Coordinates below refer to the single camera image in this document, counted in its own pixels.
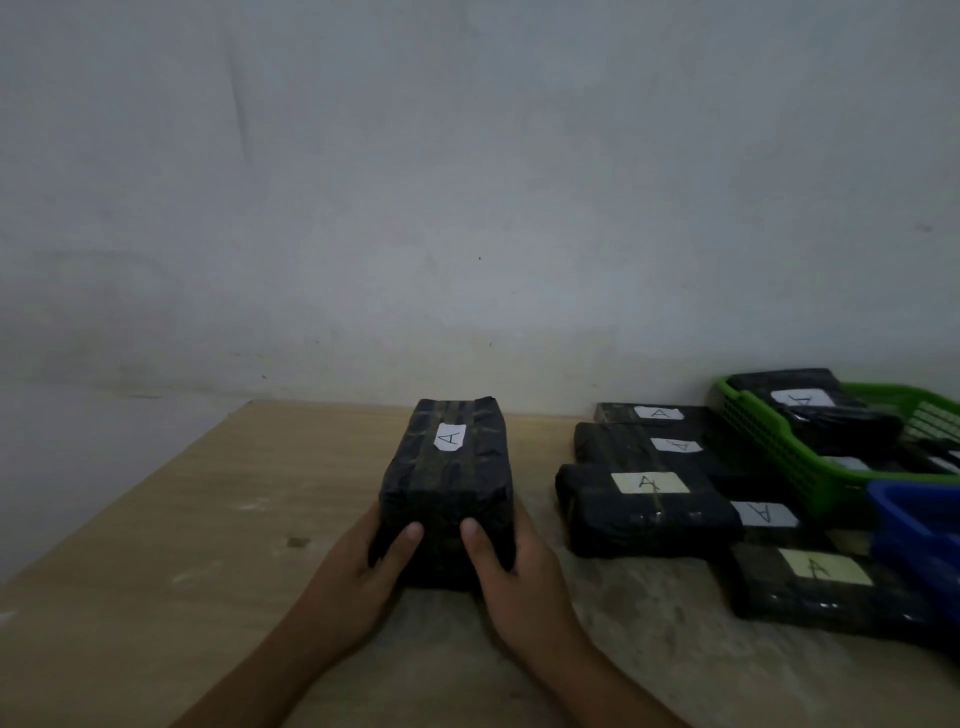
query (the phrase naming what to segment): white label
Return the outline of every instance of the white label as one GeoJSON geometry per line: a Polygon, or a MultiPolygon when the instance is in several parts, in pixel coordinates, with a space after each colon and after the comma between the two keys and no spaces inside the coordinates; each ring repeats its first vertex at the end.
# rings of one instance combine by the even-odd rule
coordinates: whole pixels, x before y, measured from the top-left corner
{"type": "Polygon", "coordinates": [[[849,471],[868,471],[870,466],[858,457],[849,457],[848,455],[824,455],[824,460],[846,468],[849,471]]]}
{"type": "Polygon", "coordinates": [[[466,425],[440,423],[440,426],[437,427],[437,436],[433,439],[433,444],[437,449],[441,449],[444,452],[453,452],[464,446],[464,435],[466,433],[466,425]]]}
{"type": "Polygon", "coordinates": [[[633,496],[638,493],[689,493],[676,473],[611,473],[620,493],[633,496]]]}
{"type": "Polygon", "coordinates": [[[832,407],[833,400],[822,389],[781,389],[770,396],[788,407],[832,407]]]}
{"type": "Polygon", "coordinates": [[[950,471],[951,473],[957,473],[958,475],[960,475],[960,468],[957,468],[955,465],[953,465],[953,463],[947,460],[944,460],[942,457],[935,457],[933,455],[930,455],[930,462],[936,463],[945,471],[950,471]]]}
{"type": "Polygon", "coordinates": [[[845,584],[874,586],[867,572],[849,556],[837,553],[818,553],[816,551],[795,551],[781,548],[780,553],[798,576],[824,581],[841,581],[845,584]]]}
{"type": "Polygon", "coordinates": [[[665,440],[662,437],[651,437],[654,447],[663,452],[700,452],[703,450],[692,440],[665,440]]]}
{"type": "Polygon", "coordinates": [[[636,415],[643,420],[682,420],[684,413],[669,407],[634,407],[636,415]]]}
{"type": "Polygon", "coordinates": [[[782,503],[754,503],[749,500],[731,500],[744,525],[769,528],[794,528],[800,521],[782,503]]]}

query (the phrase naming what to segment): green plastic basket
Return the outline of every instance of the green plastic basket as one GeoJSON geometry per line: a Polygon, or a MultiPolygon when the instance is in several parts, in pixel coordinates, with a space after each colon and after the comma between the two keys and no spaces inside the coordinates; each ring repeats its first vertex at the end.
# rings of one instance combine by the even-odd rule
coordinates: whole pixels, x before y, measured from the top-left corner
{"type": "MultiPolygon", "coordinates": [[[[873,409],[899,414],[911,438],[949,437],[960,442],[960,404],[923,389],[898,384],[844,382],[844,390],[873,409]]],[[[755,440],[793,484],[809,515],[824,525],[869,527],[873,509],[866,498],[871,480],[911,480],[960,485],[960,475],[850,471],[817,455],[800,442],[790,424],[751,392],[716,383],[727,422],[755,440]]]]}

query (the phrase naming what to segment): blue plastic basket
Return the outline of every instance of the blue plastic basket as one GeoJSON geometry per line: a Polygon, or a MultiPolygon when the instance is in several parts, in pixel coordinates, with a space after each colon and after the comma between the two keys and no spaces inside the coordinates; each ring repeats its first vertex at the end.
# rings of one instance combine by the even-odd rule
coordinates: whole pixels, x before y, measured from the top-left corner
{"type": "Polygon", "coordinates": [[[875,480],[867,495],[880,518],[871,554],[915,584],[960,635],[960,488],[875,480]]]}

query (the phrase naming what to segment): table surface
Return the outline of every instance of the table surface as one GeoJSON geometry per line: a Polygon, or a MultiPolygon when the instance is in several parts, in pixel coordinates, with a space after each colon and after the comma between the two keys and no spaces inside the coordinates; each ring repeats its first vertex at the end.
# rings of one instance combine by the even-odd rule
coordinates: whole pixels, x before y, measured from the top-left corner
{"type": "MultiPolygon", "coordinates": [[[[0,590],[0,725],[163,726],[233,667],[376,497],[409,410],[253,401],[0,590]],[[305,546],[288,546],[291,537],[305,546]]],[[[507,417],[516,489],[596,643],[698,728],[955,725],[960,668],[741,621],[694,559],[578,559],[553,476],[576,420],[507,417]]],[[[566,725],[466,594],[407,590],[290,726],[566,725]]]]}

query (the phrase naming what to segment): hand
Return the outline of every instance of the hand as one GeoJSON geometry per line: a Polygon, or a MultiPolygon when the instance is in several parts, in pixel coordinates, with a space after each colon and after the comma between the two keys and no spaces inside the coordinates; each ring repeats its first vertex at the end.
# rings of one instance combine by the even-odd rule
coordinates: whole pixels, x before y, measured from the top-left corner
{"type": "Polygon", "coordinates": [[[379,525],[380,505],[375,503],[333,545],[284,618],[322,667],[343,657],[373,629],[423,538],[423,526],[410,523],[371,569],[367,556],[379,525]]]}
{"type": "Polygon", "coordinates": [[[516,561],[506,572],[483,527],[474,519],[460,524],[496,633],[522,663],[545,678],[551,667],[595,648],[573,611],[557,555],[516,496],[514,534],[516,561]]]}

